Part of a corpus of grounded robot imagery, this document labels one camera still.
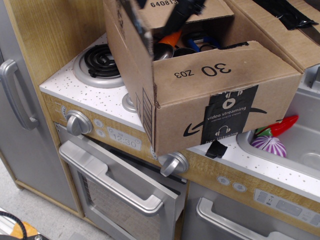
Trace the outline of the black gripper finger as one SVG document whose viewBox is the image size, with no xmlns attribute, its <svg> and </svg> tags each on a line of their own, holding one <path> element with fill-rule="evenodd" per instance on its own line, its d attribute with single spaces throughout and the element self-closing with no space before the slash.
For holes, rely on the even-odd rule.
<svg viewBox="0 0 320 240">
<path fill-rule="evenodd" d="M 167 19 L 167 22 L 162 29 L 162 34 L 171 35 L 172 33 L 179 31 L 191 16 L 191 10 L 189 3 L 178 3 Z"/>
</svg>

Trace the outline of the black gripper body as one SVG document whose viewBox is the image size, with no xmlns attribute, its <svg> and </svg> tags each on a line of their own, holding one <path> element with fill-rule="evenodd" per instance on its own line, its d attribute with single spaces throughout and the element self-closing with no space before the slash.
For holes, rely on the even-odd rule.
<svg viewBox="0 0 320 240">
<path fill-rule="evenodd" d="M 200 13 L 205 6 L 205 0 L 138 0 L 141 9 L 146 5 L 151 7 L 174 6 L 174 10 L 179 13 Z"/>
</svg>

